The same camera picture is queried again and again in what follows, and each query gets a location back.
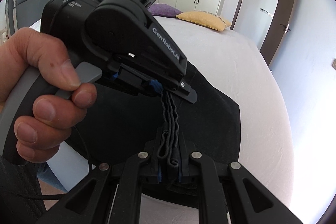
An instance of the purple pillow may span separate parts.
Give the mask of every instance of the purple pillow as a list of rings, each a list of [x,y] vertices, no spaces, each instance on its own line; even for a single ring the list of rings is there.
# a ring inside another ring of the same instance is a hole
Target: purple pillow
[[[182,13],[180,10],[177,10],[176,8],[164,3],[153,4],[151,7],[148,8],[148,11],[153,16],[158,17],[176,17],[177,15]]]

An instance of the open door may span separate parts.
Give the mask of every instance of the open door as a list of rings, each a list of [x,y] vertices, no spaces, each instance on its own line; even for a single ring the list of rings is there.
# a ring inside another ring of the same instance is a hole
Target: open door
[[[260,49],[268,66],[276,55],[281,41],[290,31],[290,21],[295,4],[296,0],[278,0],[272,23]]]

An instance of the gray trigger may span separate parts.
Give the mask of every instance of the gray trigger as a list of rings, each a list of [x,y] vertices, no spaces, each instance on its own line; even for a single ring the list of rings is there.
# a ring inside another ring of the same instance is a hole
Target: gray trigger
[[[76,68],[76,72],[81,83],[93,83],[102,76],[101,69],[88,62],[80,63]],[[72,95],[72,91],[58,90],[55,95],[68,100]]]

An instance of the white bed sheet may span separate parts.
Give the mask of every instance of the white bed sheet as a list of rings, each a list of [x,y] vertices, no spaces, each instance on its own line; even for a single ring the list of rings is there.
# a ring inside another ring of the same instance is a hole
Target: white bed sheet
[[[239,104],[239,162],[289,207],[294,153],[288,114],[255,44],[231,30],[217,32],[178,19],[156,19],[206,79]],[[67,190],[88,172],[87,161],[65,142],[48,164]],[[141,224],[198,223],[198,210],[145,195],[140,215]]]

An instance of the yellow pillow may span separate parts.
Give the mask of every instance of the yellow pillow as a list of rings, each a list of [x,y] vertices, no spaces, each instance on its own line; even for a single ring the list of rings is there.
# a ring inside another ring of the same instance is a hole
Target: yellow pillow
[[[231,26],[231,22],[228,20],[203,11],[186,12],[176,17],[217,31],[223,31],[226,27]]]

